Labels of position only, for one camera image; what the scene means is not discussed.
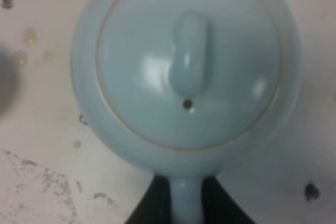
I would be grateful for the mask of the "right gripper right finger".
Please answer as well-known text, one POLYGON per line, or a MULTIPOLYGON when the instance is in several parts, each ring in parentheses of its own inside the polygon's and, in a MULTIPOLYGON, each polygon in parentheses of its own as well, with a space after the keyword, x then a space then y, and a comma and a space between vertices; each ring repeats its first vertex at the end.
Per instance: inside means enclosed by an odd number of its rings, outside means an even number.
POLYGON ((255 224, 215 177, 206 177, 203 181, 202 204, 205 223, 255 224))

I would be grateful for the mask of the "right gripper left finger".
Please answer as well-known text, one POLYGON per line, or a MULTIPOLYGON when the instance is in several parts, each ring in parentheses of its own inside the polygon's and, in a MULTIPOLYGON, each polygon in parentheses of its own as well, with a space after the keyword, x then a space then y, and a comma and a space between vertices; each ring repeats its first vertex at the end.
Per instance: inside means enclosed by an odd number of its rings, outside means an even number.
POLYGON ((166 177, 155 175, 126 224, 170 224, 171 195, 166 177))

